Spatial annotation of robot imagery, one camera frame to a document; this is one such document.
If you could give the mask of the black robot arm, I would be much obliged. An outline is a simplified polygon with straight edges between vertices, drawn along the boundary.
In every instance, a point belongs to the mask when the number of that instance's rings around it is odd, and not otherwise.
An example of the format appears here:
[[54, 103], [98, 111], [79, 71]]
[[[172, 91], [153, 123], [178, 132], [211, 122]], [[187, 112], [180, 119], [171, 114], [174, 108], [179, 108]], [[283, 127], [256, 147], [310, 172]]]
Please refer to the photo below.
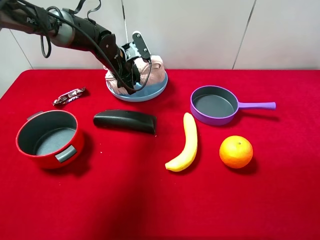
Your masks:
[[135, 49], [134, 43], [118, 45], [111, 31], [89, 17], [78, 17], [83, 3], [81, 0], [76, 10], [71, 10], [42, 8], [26, 0], [2, 0], [0, 27], [40, 36], [41, 45], [46, 41], [48, 46], [48, 50], [42, 50], [44, 58], [50, 56], [52, 45], [90, 52], [115, 77], [116, 87], [124, 88], [129, 95], [137, 92], [134, 86], [140, 82], [140, 74], [134, 60], [140, 55], [137, 51], [127, 54]]

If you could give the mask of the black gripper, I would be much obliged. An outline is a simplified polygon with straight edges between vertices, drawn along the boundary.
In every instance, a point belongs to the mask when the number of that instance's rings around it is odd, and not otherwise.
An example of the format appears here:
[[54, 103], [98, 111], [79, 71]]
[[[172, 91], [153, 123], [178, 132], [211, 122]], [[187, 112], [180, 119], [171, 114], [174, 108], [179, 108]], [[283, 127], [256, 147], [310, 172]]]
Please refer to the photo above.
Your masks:
[[138, 70], [135, 60], [140, 57], [138, 49], [134, 42], [127, 43], [120, 47], [124, 56], [122, 60], [117, 59], [119, 71], [118, 75], [122, 79], [116, 80], [116, 89], [124, 88], [126, 95], [132, 95], [136, 92], [134, 87], [137, 83], [140, 83], [141, 74]]

